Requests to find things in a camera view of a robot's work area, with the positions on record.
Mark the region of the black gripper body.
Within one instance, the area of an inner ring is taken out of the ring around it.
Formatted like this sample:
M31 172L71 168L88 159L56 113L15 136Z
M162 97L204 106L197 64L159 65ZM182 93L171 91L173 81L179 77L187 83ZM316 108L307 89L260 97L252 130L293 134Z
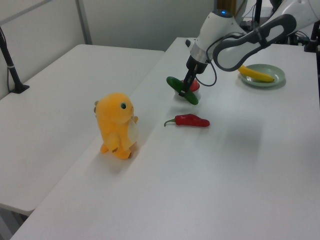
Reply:
M186 63L188 72L192 75L202 74L205 71L207 65L208 65L207 62L205 63L199 62L195 60L191 55L189 56Z

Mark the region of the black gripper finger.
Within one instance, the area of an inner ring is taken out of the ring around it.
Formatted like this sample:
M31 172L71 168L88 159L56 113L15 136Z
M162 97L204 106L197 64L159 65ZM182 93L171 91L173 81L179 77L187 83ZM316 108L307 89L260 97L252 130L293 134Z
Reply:
M198 65L195 65L190 71L190 84L192 85L198 73Z
M183 86L181 91L179 92L179 96L185 97L187 92L190 90L190 87L195 79L195 71L192 69L189 69L184 80L182 81Z

